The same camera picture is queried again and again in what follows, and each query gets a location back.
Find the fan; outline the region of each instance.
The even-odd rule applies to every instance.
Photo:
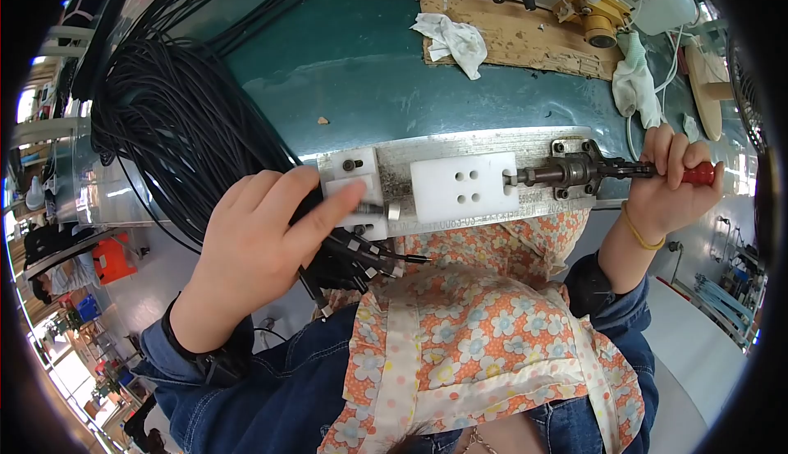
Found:
[[[758,173],[755,188],[755,236],[761,258],[769,263],[776,248],[774,214],[779,212],[774,197],[774,155],[769,151],[763,134],[763,115],[758,103],[755,81],[749,73],[742,48],[733,35],[728,35],[728,72],[731,87],[742,118],[744,130],[758,152]]]
[[[739,116],[744,123],[750,142],[759,155],[766,152],[766,140],[763,137],[763,116],[758,106],[753,77],[742,62],[742,48],[736,45],[733,35],[728,35],[728,73],[731,75],[731,86],[734,89],[734,100],[738,104]]]

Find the red handle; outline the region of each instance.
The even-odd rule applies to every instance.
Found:
[[[682,182],[712,185],[714,183],[714,165],[709,162],[703,162],[693,169],[685,170]]]

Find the yellow bracelet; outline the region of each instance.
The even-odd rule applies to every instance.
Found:
[[[662,248],[662,246],[665,245],[665,237],[662,237],[662,240],[656,245],[649,245],[643,240],[641,234],[637,232],[635,225],[632,225],[632,221],[630,220],[630,215],[626,213],[626,201],[621,203],[621,214],[624,215],[624,220],[626,220],[626,224],[630,227],[630,230],[632,231],[632,235],[635,235],[637,242],[641,244],[641,247],[643,247],[645,250],[659,251]]]

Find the cardboard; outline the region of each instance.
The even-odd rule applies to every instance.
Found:
[[[421,0],[423,13],[446,14],[452,21],[468,23],[479,29],[487,44],[486,64],[514,65],[546,69],[577,76],[612,81],[618,61],[624,59],[618,46],[598,49],[588,45],[584,32],[575,23],[558,23],[546,9],[526,11],[521,3],[492,0]],[[429,58],[424,38],[424,61],[427,64],[456,64],[451,56],[436,62]]]

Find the orange floral fabric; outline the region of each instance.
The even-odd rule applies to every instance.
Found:
[[[621,452],[645,413],[637,374],[547,279],[588,211],[400,237],[398,252],[433,258],[369,291],[327,294],[334,308],[360,300],[343,397],[318,452],[384,452],[419,426],[462,429],[587,396],[608,452]],[[542,291],[534,291],[526,282]]]

